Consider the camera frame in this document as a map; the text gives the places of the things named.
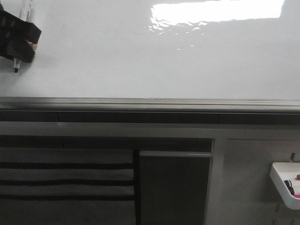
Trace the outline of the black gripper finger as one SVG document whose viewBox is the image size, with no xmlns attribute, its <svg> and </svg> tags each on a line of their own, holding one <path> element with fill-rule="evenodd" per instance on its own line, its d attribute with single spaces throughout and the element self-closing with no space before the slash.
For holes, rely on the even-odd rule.
<svg viewBox="0 0 300 225">
<path fill-rule="evenodd" d="M 0 55 L 9 60 L 19 59 L 31 63 L 35 55 L 29 42 L 36 43 L 35 34 L 1 32 Z"/>
<path fill-rule="evenodd" d="M 17 39 L 37 44 L 42 31 L 33 23 L 23 21 L 0 5 L 0 44 Z"/>
</svg>

